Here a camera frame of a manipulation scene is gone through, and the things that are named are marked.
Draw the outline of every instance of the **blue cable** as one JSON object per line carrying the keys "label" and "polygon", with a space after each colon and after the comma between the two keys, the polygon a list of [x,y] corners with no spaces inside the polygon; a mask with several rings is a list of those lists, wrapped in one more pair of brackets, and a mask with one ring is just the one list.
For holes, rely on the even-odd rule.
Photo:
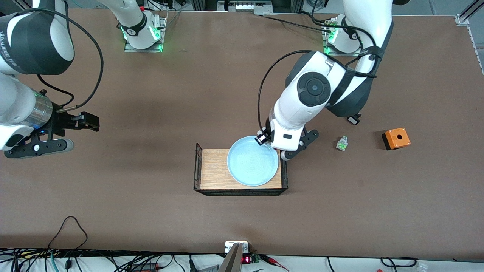
{"label": "blue cable", "polygon": [[72,3],[76,4],[76,6],[78,6],[78,7],[82,8],[82,6],[81,6],[81,5],[79,5],[79,4],[76,2],[76,0],[71,0],[71,1],[72,1]]}
{"label": "blue cable", "polygon": [[56,263],[54,262],[54,251],[50,252],[50,261],[52,262],[52,266],[54,267],[54,270],[56,272],[59,272],[59,269],[57,268]]}

